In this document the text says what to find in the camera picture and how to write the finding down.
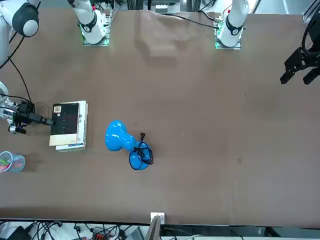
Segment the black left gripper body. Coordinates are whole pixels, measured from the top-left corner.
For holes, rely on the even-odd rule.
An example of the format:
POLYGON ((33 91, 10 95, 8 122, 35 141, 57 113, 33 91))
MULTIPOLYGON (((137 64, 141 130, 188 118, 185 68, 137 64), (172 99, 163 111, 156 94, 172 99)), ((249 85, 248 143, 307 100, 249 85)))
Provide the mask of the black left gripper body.
POLYGON ((308 35, 311 39, 311 47, 307 49, 308 53, 317 53, 320 51, 320 17, 314 16, 308 25, 308 35))

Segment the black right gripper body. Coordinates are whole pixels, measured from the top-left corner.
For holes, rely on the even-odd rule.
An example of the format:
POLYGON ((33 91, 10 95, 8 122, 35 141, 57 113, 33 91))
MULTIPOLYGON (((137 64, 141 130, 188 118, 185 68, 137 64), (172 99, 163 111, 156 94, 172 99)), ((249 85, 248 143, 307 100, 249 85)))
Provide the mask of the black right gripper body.
POLYGON ((13 103, 15 112, 12 117, 12 125, 14 126, 29 126, 32 121, 30 120, 30 113, 35 113, 35 104, 26 100, 20 103, 13 103))

